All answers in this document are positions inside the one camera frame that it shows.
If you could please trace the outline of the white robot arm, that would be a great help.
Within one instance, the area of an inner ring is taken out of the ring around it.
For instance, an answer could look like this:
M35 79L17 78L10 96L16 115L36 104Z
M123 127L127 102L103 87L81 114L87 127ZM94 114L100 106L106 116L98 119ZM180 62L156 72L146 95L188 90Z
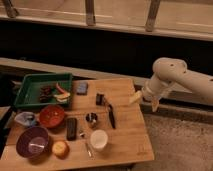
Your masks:
M152 69L152 77L129 98L129 104L144 99L156 112L163 93L177 83L213 105L213 76L189 70L184 60L167 57L158 58Z

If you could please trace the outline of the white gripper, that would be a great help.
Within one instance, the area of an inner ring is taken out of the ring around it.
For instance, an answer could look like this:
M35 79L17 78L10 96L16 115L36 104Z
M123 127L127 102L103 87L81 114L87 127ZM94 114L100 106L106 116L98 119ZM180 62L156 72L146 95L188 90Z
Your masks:
M167 91L172 85L173 81L161 80L157 76L152 76L145 85L142 87L141 91L137 91L133 96L130 97L129 103L133 104L138 102L142 96L146 101L151 102L152 112L156 112L159 107L159 100L162 98L163 93Z

